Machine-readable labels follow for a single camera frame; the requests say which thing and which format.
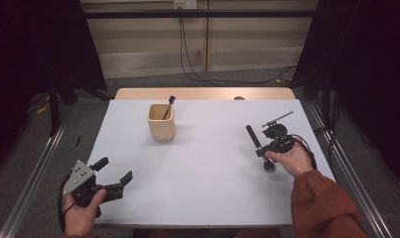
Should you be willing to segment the aluminium rail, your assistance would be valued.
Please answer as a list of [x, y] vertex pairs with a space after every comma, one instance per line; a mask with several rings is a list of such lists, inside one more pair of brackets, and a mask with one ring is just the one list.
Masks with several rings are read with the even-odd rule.
[[345, 178], [362, 211], [362, 215], [370, 226], [369, 235], [373, 238], [393, 238], [381, 213], [361, 183], [333, 131], [326, 127], [326, 123], [323, 120], [322, 109], [314, 101], [308, 103], [308, 108], [312, 112], [312, 118], [316, 121], [322, 135], [328, 143], [328, 155], [331, 160], [330, 165], [333, 166], [333, 161], [337, 163], [342, 176]]
[[69, 105], [65, 107], [63, 113], [63, 121], [59, 124], [59, 128], [53, 136], [49, 137], [44, 150], [38, 158], [38, 161], [25, 183], [23, 190], [20, 193], [18, 200], [15, 202], [12, 211], [7, 216], [2, 228], [0, 229], [0, 238], [15, 238], [18, 229], [30, 207], [30, 204], [35, 196], [41, 179], [46, 172], [46, 169], [53, 157], [58, 144], [61, 141], [65, 127], [70, 118], [74, 106]]

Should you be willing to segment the person's right hand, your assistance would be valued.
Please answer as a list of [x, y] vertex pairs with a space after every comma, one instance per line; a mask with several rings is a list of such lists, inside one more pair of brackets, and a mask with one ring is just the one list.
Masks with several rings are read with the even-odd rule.
[[308, 154], [298, 143], [296, 143], [293, 148], [285, 154], [267, 151], [265, 156], [272, 161], [281, 164], [286, 172], [294, 178], [313, 169]]

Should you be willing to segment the cream square cup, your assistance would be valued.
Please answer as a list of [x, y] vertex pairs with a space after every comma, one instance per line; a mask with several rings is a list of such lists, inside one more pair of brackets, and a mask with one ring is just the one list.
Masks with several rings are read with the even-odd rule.
[[174, 109], [168, 104], [152, 104], [148, 112], [151, 135], [156, 141], [170, 141], [176, 135]]

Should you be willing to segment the black curtain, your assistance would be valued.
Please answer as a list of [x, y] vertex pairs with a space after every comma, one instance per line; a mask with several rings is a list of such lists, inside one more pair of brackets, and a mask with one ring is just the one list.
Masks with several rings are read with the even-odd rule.
[[318, 0], [293, 81], [334, 89], [400, 178], [400, 0]]
[[24, 124], [30, 99], [55, 88], [106, 88], [80, 0], [0, 0], [0, 164]]

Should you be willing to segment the thin black small brush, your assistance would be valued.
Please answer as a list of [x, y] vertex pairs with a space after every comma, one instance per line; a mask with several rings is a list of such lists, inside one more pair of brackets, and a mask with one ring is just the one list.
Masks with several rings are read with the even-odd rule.
[[171, 106], [174, 104], [174, 102], [175, 102], [175, 100], [176, 100], [176, 97], [174, 96], [174, 95], [171, 95], [170, 97], [169, 97], [169, 104], [168, 104], [168, 106], [167, 106], [167, 109], [166, 109], [166, 111], [165, 111], [165, 114], [164, 114], [164, 116], [163, 116], [163, 120], [165, 120], [166, 118], [167, 118], [167, 116], [168, 116], [168, 114], [169, 114], [169, 111], [170, 111], [170, 109], [171, 109]]

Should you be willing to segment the black metal stand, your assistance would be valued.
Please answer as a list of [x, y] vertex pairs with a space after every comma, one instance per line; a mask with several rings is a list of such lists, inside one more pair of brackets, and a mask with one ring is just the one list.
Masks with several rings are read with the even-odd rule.
[[326, 75], [324, 78], [323, 85], [323, 119], [325, 126], [329, 128], [331, 126], [331, 87], [330, 78]]
[[53, 81], [51, 81], [49, 84], [49, 97], [50, 97], [50, 108], [51, 108], [50, 136], [53, 137], [57, 133], [61, 125], [58, 93], [56, 90], [55, 83]]

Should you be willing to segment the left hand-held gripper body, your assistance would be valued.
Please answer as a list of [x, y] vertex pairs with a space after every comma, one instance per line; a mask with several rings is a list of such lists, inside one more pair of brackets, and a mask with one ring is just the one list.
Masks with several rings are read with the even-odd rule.
[[101, 189], [106, 190], [104, 202], [123, 197], [125, 184], [118, 183], [101, 185], [96, 183], [96, 171], [82, 161], [77, 161], [70, 172], [63, 195], [71, 195], [79, 206], [87, 207], [94, 195]]

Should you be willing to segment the large black makeup brush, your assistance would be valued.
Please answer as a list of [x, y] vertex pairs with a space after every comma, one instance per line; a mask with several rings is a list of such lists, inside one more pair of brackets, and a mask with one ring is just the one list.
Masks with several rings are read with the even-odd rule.
[[265, 155], [264, 152], [262, 151], [262, 146], [258, 140], [258, 138], [256, 137], [252, 127], [250, 125], [246, 126], [246, 130], [254, 144], [254, 146], [256, 147], [256, 155], [261, 158], [264, 162], [264, 171], [267, 173], [274, 173], [276, 171], [276, 167], [274, 165], [273, 162], [271, 162]]

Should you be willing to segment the person's left hand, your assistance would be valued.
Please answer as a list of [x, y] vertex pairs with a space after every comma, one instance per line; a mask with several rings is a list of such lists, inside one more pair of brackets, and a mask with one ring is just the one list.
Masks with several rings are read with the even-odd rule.
[[65, 234], [83, 235], [91, 233], [94, 226], [96, 210], [106, 190], [99, 190], [93, 197], [88, 207], [78, 206], [71, 195], [63, 197], [63, 211], [65, 213]]

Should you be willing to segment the wooden table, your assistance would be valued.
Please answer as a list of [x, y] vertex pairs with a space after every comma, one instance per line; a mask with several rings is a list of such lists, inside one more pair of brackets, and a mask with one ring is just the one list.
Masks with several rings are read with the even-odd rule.
[[294, 92], [287, 87], [158, 87], [120, 88], [116, 99], [177, 99], [193, 100], [290, 100]]

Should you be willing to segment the white wall socket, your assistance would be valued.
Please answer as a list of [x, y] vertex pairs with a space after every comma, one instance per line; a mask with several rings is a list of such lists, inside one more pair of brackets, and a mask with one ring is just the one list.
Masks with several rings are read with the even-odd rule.
[[175, 9], [194, 10], [197, 7], [198, 7], [197, 0], [174, 0], [174, 8]]

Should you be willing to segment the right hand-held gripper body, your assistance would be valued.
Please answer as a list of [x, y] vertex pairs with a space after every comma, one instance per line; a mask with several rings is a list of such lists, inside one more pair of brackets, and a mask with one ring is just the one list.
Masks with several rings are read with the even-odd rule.
[[263, 130], [262, 133], [266, 138], [271, 139], [270, 144], [263, 148], [265, 152], [272, 151], [278, 154], [285, 154], [293, 148], [295, 145], [295, 138], [288, 134], [288, 130], [283, 124], [279, 123], [279, 120], [291, 114], [293, 114], [293, 111], [263, 125], [265, 130]]

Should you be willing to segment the white table sheet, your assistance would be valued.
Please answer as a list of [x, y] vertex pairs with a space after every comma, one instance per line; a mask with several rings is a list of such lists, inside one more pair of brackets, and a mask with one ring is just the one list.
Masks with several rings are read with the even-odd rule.
[[102, 205], [100, 225], [240, 227], [287, 225], [293, 179], [282, 167], [267, 173], [247, 131], [279, 119], [333, 173], [298, 100], [178, 100], [176, 136], [158, 142], [148, 125], [149, 100], [110, 102], [92, 163], [106, 157], [100, 184], [133, 179], [122, 198]]

